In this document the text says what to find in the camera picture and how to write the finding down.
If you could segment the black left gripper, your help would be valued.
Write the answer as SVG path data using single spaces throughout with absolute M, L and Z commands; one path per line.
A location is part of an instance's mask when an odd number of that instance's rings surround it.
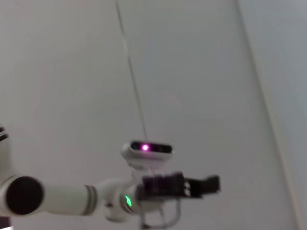
M 185 181 L 190 189 L 185 189 Z M 184 178 L 183 172 L 167 175 L 142 177 L 137 186 L 137 199 L 149 201 L 155 199 L 189 198 L 202 199 L 202 192 L 221 191 L 220 177 L 209 176 L 203 179 Z

